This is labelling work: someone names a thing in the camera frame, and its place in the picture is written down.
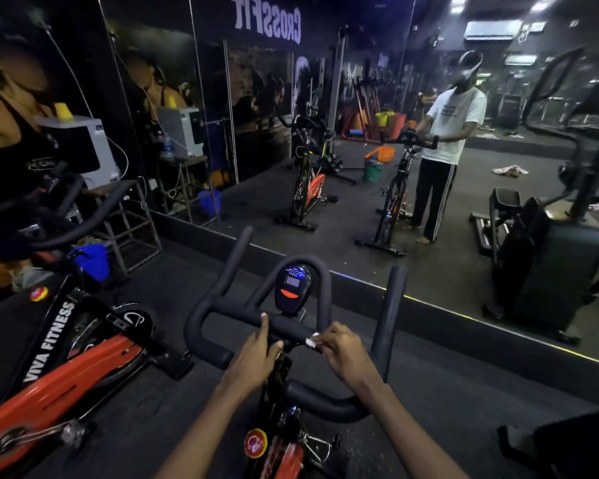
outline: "water bottle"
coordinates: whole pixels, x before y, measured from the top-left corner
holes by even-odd
[[[160,158],[166,161],[175,161],[175,154],[173,153],[173,141],[168,135],[162,133],[158,133],[158,138],[160,140],[162,149],[160,151]]]

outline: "round sticker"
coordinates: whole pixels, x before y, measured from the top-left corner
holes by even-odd
[[[266,433],[261,428],[255,428],[247,433],[247,438],[244,439],[244,452],[251,459],[257,459],[264,455],[268,447]]]
[[[29,295],[29,299],[31,301],[33,301],[34,303],[37,303],[39,301],[42,301],[42,299],[44,299],[45,297],[47,297],[48,293],[49,293],[48,287],[37,287],[31,291],[31,294]]]

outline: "black pants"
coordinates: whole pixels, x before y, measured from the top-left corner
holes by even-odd
[[[453,181],[455,181],[455,174],[457,174],[457,165],[422,158],[419,177],[417,178],[415,210],[413,211],[411,223],[416,227],[422,225],[423,213],[432,190],[431,210],[429,211],[426,227],[423,229],[424,237],[431,242],[437,240],[437,232],[439,232],[441,219],[444,216],[448,193],[450,193]]]

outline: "white t-shirt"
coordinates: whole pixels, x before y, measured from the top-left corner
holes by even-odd
[[[452,88],[439,95],[428,115],[433,119],[431,135],[453,136],[461,130],[465,122],[476,122],[478,126],[484,123],[486,96],[476,87],[463,94],[455,94],[455,89]],[[424,149],[422,157],[456,165],[465,143],[465,139],[439,143],[436,150]]]

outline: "green bucket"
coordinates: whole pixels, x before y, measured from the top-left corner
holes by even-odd
[[[366,161],[364,161],[364,181],[366,183],[378,182],[383,167],[384,163],[381,161],[367,158]]]

